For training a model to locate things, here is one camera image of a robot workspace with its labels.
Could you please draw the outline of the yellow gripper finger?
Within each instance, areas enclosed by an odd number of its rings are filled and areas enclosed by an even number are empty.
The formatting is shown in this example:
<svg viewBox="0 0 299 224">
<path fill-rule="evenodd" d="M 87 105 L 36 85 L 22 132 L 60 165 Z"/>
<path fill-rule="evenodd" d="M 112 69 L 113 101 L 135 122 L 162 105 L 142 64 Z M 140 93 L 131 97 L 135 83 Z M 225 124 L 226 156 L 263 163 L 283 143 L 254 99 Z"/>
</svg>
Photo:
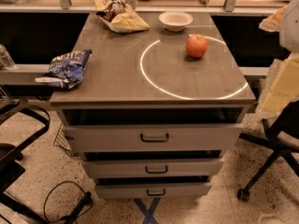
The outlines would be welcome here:
<svg viewBox="0 0 299 224">
<path fill-rule="evenodd" d="M 287 7 L 282 7 L 272 15 L 263 19 L 259 25 L 259 28 L 266 32 L 279 32 L 286 8 Z"/>
<path fill-rule="evenodd" d="M 280 113 L 299 96 L 299 56 L 290 55 L 284 61 L 275 59 L 270 65 L 261 94 L 261 110 L 268 114 Z"/>
</svg>

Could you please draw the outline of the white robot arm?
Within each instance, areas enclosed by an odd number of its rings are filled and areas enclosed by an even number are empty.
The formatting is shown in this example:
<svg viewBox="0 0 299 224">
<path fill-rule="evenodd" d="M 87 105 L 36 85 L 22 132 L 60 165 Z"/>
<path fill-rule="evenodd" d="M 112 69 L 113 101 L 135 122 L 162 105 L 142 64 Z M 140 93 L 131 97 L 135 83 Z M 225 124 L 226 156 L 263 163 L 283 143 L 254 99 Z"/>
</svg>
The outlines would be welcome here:
<svg viewBox="0 0 299 224">
<path fill-rule="evenodd" d="M 278 113 L 299 95 L 299 0 L 290 3 L 260 23 L 267 32 L 279 32 L 279 44 L 291 52 L 275 72 L 268 73 L 267 93 L 259 102 L 263 112 Z"/>
</svg>

